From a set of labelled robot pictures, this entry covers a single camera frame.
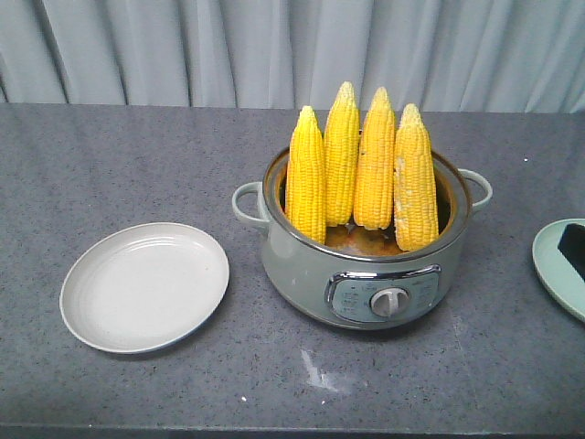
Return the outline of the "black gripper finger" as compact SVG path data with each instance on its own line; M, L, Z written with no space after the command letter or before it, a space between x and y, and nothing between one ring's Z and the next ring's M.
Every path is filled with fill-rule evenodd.
M557 250L562 266L584 280L584 225L566 223L558 239Z

